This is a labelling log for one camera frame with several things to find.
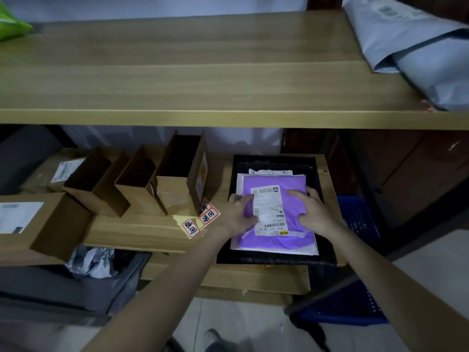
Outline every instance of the floor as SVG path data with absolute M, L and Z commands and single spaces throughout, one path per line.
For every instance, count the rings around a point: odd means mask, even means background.
M 294 327 L 281 307 L 194 298 L 174 338 L 186 352 L 203 352 L 203 335 L 216 329 L 230 352 L 320 352 Z M 323 324 L 332 352 L 408 351 L 390 325 L 353 327 Z M 0 324 L 0 351 L 79 352 L 99 331 L 94 327 Z
M 396 261 L 396 265 L 469 318 L 469 231 L 453 233 Z M 230 352 L 320 351 L 281 307 L 195 298 L 174 332 L 186 352 L 204 350 L 203 334 L 216 329 Z M 390 325 L 324 324 L 332 352 L 408 351 Z M 97 328 L 0 322 L 1 352 L 78 352 Z

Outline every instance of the cardboard box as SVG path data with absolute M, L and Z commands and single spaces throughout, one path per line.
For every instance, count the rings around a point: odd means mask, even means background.
M 166 216 L 156 195 L 155 172 L 161 162 L 161 146 L 143 145 L 115 181 L 117 189 L 130 202 L 132 213 Z
M 61 192 L 65 180 L 77 166 L 77 162 L 71 165 L 68 161 L 84 159 L 91 153 L 89 149 L 62 148 L 59 152 L 47 158 L 31 176 L 21 185 L 21 190 L 29 194 L 44 194 L 48 192 Z
M 67 179 L 63 188 L 92 213 L 121 217 L 130 204 L 114 182 L 128 161 L 123 150 L 98 147 Z
M 66 193 L 0 196 L 0 266 L 66 263 L 91 218 Z
M 208 174 L 204 135 L 174 131 L 156 170 L 156 194 L 168 214 L 198 216 Z

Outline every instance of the purple plastic mailer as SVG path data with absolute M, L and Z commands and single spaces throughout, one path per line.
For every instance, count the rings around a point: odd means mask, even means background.
M 245 217 L 259 222 L 238 236 L 239 247 L 295 249 L 314 244 L 314 234 L 297 216 L 306 213 L 303 202 L 287 189 L 306 193 L 306 176 L 245 176 L 243 195 L 254 194 L 244 209 Z

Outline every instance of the blue crate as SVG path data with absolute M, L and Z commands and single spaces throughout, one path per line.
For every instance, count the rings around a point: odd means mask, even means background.
M 341 213 L 349 228 L 363 241 L 374 246 L 379 241 L 366 202 L 356 196 L 337 196 Z M 324 273 L 337 269 L 324 267 Z M 303 321 L 327 322 L 355 326 L 388 323 L 376 301 L 361 282 L 331 294 L 296 313 Z

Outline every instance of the green plastic bag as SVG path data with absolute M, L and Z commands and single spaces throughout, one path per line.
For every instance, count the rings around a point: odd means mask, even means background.
M 30 32 L 32 32 L 32 26 L 17 20 L 0 2 L 0 41 L 27 35 Z

